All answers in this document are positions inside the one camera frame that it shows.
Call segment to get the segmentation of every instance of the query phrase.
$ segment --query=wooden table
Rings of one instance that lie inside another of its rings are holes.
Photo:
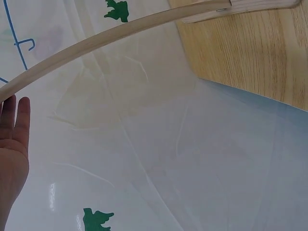
[[[169,0],[171,7],[194,0]],[[308,111],[308,2],[292,9],[177,22],[192,70],[200,78]]]

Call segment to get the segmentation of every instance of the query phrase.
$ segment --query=curved wooden rod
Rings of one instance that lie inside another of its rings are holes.
[[[204,1],[151,14],[149,16],[103,31],[54,54],[53,56],[18,75],[12,81],[0,88],[0,102],[8,99],[10,96],[28,86],[30,83],[33,83],[35,80],[57,69],[58,67],[63,66],[64,64],[109,43],[161,24],[179,20],[181,18],[229,7],[231,7],[230,0]]]

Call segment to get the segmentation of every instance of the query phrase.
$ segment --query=wooden surface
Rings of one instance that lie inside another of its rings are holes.
[[[179,0],[169,0],[172,7]],[[177,22],[198,77],[308,111],[308,0],[293,9]]]
[[[170,0],[171,5],[175,5],[176,7],[193,4],[200,1],[206,0]],[[300,0],[231,0],[232,7],[224,11],[211,11],[194,15],[188,18],[184,18],[183,22],[195,23],[235,13],[293,7],[299,2]]]
[[[12,81],[0,88],[0,102],[6,100],[22,88],[60,66],[109,43],[164,23],[179,20],[195,14],[229,7],[231,7],[230,0],[204,1],[151,14],[103,31],[54,54],[14,78]]]

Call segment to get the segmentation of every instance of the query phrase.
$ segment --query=blue marker line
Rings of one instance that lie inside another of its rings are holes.
[[[2,82],[5,82],[5,83],[8,83],[8,82],[9,82],[9,81],[7,81],[7,80],[1,78],[1,77],[0,77],[0,80],[1,80]]]
[[[31,39],[30,38],[29,39],[25,39],[25,40],[22,40],[20,42],[17,40],[17,36],[15,34],[13,23],[12,23],[12,20],[11,20],[11,17],[10,17],[10,12],[9,12],[9,8],[8,8],[8,4],[6,3],[6,0],[3,0],[3,3],[4,3],[6,15],[7,15],[8,20],[9,20],[10,28],[11,28],[11,31],[12,31],[12,34],[13,34],[13,38],[14,38],[14,41],[15,41],[14,45],[17,46],[17,49],[18,49],[21,61],[23,62],[24,67],[27,70],[28,68],[27,68],[27,65],[26,65],[25,59],[23,57],[23,54],[21,52],[19,44],[22,44],[22,43],[25,43],[25,42],[32,42],[32,47],[29,48],[29,51],[30,51],[30,50],[32,50],[35,47],[35,42],[34,42],[34,40],[32,38]]]

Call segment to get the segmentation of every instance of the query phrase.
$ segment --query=clear plastic sheet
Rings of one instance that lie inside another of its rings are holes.
[[[121,24],[103,0],[7,0],[28,68]],[[134,20],[169,8],[128,0]],[[25,70],[0,4],[1,78]],[[173,23],[70,62],[32,103],[30,173],[6,230],[307,230],[308,114],[198,80]]]

